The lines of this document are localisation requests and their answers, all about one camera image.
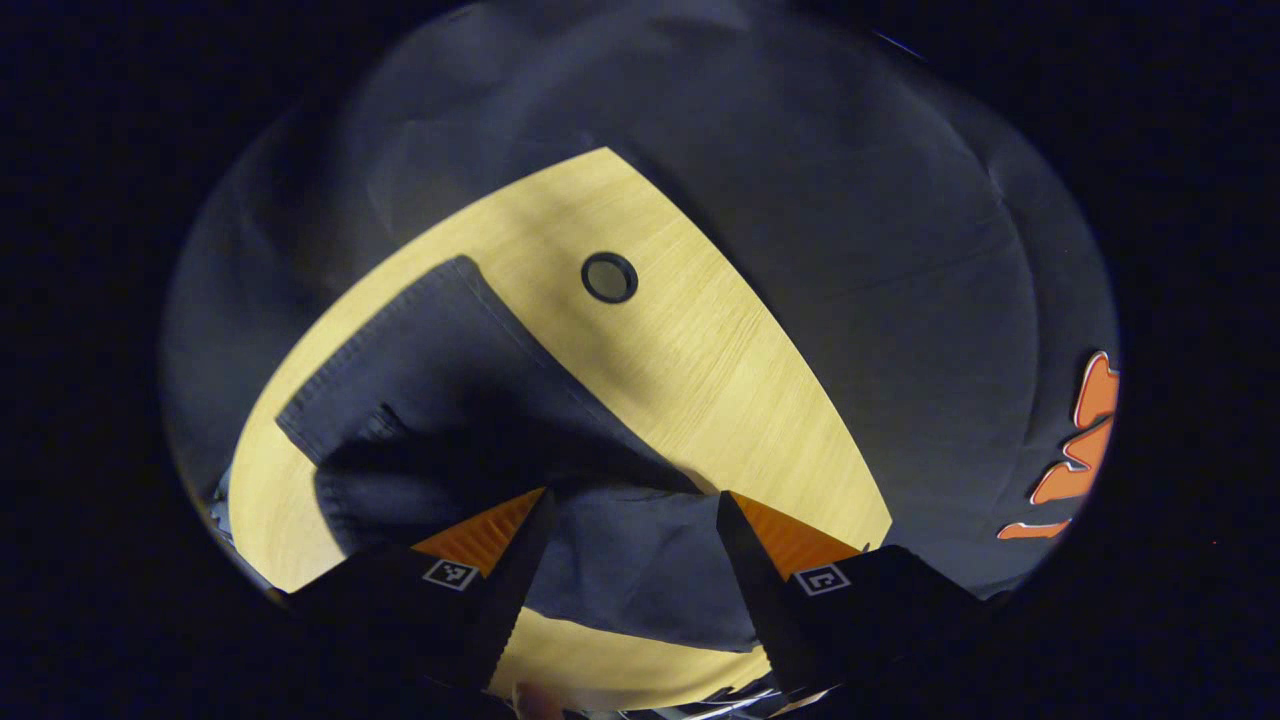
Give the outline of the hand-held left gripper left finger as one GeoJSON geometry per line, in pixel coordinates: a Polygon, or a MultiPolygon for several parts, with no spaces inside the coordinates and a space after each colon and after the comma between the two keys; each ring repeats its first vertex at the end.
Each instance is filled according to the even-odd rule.
{"type": "Polygon", "coordinates": [[[556,524],[554,492],[536,488],[416,544],[353,553],[285,607],[416,678],[488,691],[556,524]]]}

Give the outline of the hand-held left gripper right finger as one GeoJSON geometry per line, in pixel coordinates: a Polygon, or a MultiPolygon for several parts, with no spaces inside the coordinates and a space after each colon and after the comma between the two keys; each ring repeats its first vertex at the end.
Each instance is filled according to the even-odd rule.
{"type": "Polygon", "coordinates": [[[987,605],[911,551],[861,551],[721,493],[716,529],[778,689],[867,687],[975,628],[987,605]]]}

